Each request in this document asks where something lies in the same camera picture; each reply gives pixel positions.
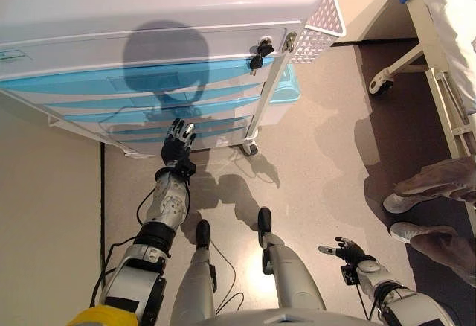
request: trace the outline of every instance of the cart wheel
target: cart wheel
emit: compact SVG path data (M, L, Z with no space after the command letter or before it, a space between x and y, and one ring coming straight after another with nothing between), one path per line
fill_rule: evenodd
M241 145L241 148L245 156L253 156L258 153L258 146L254 141Z
M372 83L369 85L370 95L376 97L377 95L384 94L388 89L393 86L391 80L384 80L381 83L377 83L375 80L372 80Z

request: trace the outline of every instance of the bed wheel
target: bed wheel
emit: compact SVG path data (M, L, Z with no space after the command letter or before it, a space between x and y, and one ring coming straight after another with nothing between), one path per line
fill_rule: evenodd
M369 85L369 93L370 95L376 97L377 95L384 94L392 86L393 86L393 82L391 80L384 80L380 85L378 85L375 81L373 81Z
M370 95L377 96L385 93L393 85L393 76L389 74L388 68L383 68L369 84Z

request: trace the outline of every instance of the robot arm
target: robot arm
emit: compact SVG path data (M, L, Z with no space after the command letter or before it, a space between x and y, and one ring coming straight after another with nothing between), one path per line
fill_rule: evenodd
M341 267L346 284L361 285L386 325L454 326L451 317L434 299L403 286L353 241L340 237L336 240L339 248L319 246L319 251L346 261L346 265Z
M100 306L83 311L70 325L153 326L163 299L163 278L177 228L190 207L188 185L196 166L190 161L194 125L176 119L161 151L165 167L155 174L156 186L147 218L126 250L100 297Z

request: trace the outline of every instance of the drawer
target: drawer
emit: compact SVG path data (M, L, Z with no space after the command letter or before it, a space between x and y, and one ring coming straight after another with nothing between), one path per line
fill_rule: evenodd
M230 88L196 90L194 92L152 94L127 98L80 100L45 104L61 115L87 115L108 112L127 112L142 109L162 109L190 106L197 103L218 103L260 96L263 84L247 84Z
M116 131L168 127L175 118L200 123L246 117L254 114L259 100L260 97L252 97L218 103L179 106L158 111L143 109L129 112L65 115L64 119L94 133L114 135Z
M195 123L195 133L213 132L219 130L233 129L236 127L247 127L251 123L251 117L244 116L239 118L229 118L222 120L207 119ZM130 141L143 138L163 138L167 135L169 126L166 127L147 127L129 130L115 130L107 136L116 141Z
M212 132L199 132L193 142L193 150L210 149L242 144L248 127L234 127ZM141 154L158 155L164 143L164 136L120 141L131 150Z
M36 104L191 93L262 83L272 61L266 57L255 76L250 74L248 60L226 60L6 80L0 82L0 89Z

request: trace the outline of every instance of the robot finger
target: robot finger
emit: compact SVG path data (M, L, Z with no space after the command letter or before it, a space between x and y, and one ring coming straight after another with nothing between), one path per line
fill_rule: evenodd
M179 124L180 119L176 118L173 122L172 125L169 126L169 130L167 131L167 136L166 138L173 137L173 134L176 130L177 125Z
M188 141L185 142L185 149L186 149L186 150L189 150L189 152L190 152L190 150L191 150L191 149L190 149L190 146L192 146L193 140L195 140L195 138L196 138L196 134L194 133L194 134L192 134L192 135L190 136L190 138L188 139Z
M178 123L176 129L173 131L173 137L174 137L174 138L178 138L178 137L180 136L181 128L184 127L184 125L185 125L185 121L180 120L180 122Z
M190 123L185 127L184 132L178 136L178 139L182 141L183 143L185 143L185 148L187 148L188 141L190 140L190 137L192 136L192 132L194 129L195 129L195 124Z
M349 246L350 244L354 244L354 242L351 241L350 239L343 238L343 237L336 237L335 240L338 241L338 242L344 243L344 246Z
M335 252L336 252L337 249L331 248L330 246L319 246L318 250L319 250L319 252L324 253L324 254L335 255Z

